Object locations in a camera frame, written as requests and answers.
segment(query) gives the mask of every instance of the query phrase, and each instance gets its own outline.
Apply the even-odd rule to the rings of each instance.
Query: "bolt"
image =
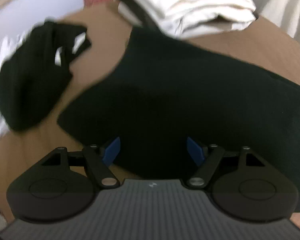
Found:
[[[114,186],[117,183],[117,180],[114,178],[104,178],[101,183],[105,186]]]
[[[189,179],[189,183],[191,186],[199,187],[204,185],[204,180],[202,178],[191,178]]]

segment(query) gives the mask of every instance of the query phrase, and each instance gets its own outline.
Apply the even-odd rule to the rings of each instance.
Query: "dark green garment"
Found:
[[[115,163],[144,178],[194,172],[187,136],[227,150],[248,145],[300,191],[300,86],[146,29],[132,30],[114,72],[58,123],[85,145],[120,136]]]

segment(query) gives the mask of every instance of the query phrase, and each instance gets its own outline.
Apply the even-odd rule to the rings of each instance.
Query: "black fabric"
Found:
[[[0,113],[9,127],[26,130],[51,111],[72,78],[69,63],[90,47],[88,38],[72,54],[74,39],[87,28],[47,21],[35,27],[0,71]],[[55,55],[61,50],[61,66]]]
[[[134,15],[142,22],[143,27],[161,33],[159,27],[151,19],[148,13],[134,0],[120,0],[120,1],[124,2],[126,6],[128,6],[130,11],[132,11]]]
[[[114,72],[58,123],[85,145],[120,136],[115,163],[152,179],[195,171],[187,136],[227,150],[248,145],[300,191],[300,86],[147,29],[133,29]]]

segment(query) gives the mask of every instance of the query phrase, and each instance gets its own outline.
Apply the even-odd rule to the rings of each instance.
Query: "ribbed surface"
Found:
[[[202,191],[179,180],[126,180],[102,191],[82,214],[50,225],[16,220],[1,233],[4,240],[300,240],[289,220],[265,225],[234,220]]]

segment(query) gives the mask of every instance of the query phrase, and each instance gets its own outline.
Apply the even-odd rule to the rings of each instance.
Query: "white logo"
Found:
[[[157,184],[156,184],[155,182],[151,182],[151,183],[149,183],[149,186],[150,186],[150,187],[156,187]]]

